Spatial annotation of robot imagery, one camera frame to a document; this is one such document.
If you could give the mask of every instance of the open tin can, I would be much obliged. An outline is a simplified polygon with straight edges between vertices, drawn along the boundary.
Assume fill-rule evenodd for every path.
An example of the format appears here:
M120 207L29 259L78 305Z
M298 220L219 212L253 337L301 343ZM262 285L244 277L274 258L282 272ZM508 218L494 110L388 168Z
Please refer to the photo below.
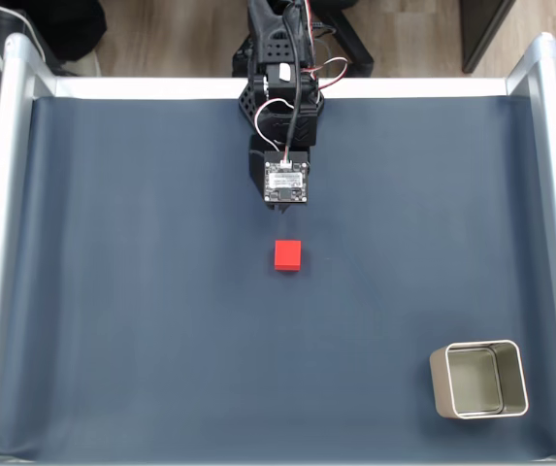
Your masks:
M511 340L453 343L430 361L440 416L479 419L528 411L521 354Z

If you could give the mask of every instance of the circuit board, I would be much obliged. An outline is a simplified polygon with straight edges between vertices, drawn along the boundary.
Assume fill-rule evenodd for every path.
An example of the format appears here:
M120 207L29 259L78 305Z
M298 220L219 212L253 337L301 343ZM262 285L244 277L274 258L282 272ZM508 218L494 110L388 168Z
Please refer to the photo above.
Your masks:
M266 162L265 202L308 202L308 170L306 162Z

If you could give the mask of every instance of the wooden floor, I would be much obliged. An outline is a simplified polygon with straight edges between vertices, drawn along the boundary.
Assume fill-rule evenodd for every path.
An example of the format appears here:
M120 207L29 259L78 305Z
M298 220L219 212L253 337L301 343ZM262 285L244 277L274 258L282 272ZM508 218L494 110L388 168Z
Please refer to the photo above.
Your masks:
M247 31L246 0L102 3L105 76L226 77ZM458 0L361 0L346 14L375 58L376 77L462 75ZM474 75L507 75L541 31L556 37L556 0L517 0Z

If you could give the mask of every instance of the red cube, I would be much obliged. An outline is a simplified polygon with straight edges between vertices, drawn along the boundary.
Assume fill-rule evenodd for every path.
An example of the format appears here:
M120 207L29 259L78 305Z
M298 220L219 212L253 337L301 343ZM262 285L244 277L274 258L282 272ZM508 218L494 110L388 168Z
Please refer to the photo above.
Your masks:
M276 270L297 272L301 269L301 241L276 241Z

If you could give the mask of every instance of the blue mat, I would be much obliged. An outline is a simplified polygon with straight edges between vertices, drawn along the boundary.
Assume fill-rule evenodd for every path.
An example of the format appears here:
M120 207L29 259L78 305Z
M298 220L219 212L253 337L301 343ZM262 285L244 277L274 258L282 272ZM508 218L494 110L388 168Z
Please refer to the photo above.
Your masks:
M264 206L236 101L36 102L0 454L511 461L556 454L529 102L330 100L310 203ZM303 268L273 270L274 241ZM529 413L436 410L429 355L511 339Z

